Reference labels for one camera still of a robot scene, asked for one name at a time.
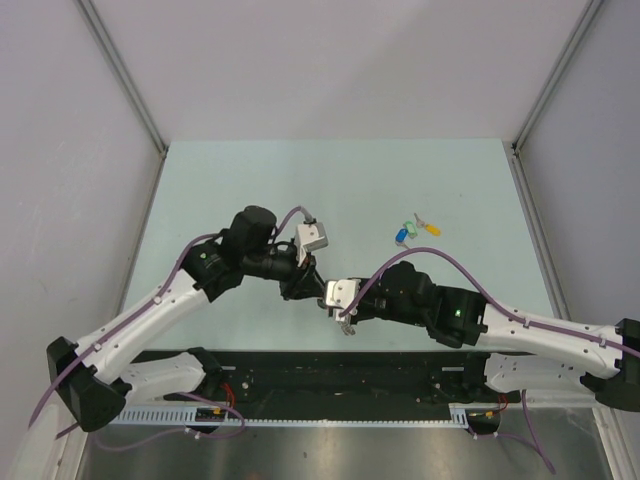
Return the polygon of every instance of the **white table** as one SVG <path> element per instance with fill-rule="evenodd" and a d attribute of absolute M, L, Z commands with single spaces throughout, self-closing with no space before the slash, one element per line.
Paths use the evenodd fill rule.
<path fill-rule="evenodd" d="M 165 278 L 190 239 L 228 227 L 237 212 L 252 204 L 270 209 L 279 219 L 302 204 L 324 222 L 330 244 L 316 258 L 325 280 L 370 276 L 400 251 L 394 237 L 418 212 L 442 235 L 423 231 L 408 240 L 409 245 L 441 248 L 499 299 L 551 315 L 497 139 L 175 142 L 127 305 Z M 285 234 L 292 233 L 295 223 Z M 444 260 L 425 254 L 408 260 L 437 284 L 472 288 Z M 315 300 L 284 302 L 276 282 L 245 278 L 239 288 L 173 327 L 152 348 L 447 349 L 425 330 L 393 322 L 371 320 L 356 331 L 354 337 L 345 337 Z"/>

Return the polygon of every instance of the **gray wall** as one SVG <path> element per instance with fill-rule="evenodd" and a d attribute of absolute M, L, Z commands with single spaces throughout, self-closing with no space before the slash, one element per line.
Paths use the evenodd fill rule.
<path fill-rule="evenodd" d="M 523 150 L 580 322 L 640 320 L 639 19 L 637 0 L 608 2 Z M 640 415 L 624 418 L 640 446 Z"/>
<path fill-rule="evenodd" d="M 159 159 L 73 2 L 0 0 L 0 478 L 45 348 L 114 314 Z"/>

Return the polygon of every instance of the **white perforated rail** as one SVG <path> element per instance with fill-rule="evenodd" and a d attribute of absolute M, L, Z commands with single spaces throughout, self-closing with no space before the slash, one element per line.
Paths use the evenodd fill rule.
<path fill-rule="evenodd" d="M 196 406 L 139 406 L 130 407 L 118 415 L 111 425 L 163 425 L 163 426 L 233 426 L 240 422 L 236 419 L 224 421 L 196 420 Z M 416 421 L 334 421 L 334 420 L 253 420 L 246 419 L 249 427 L 392 427 L 392 428 L 468 428 L 463 408 L 450 408 L 450 420 Z"/>

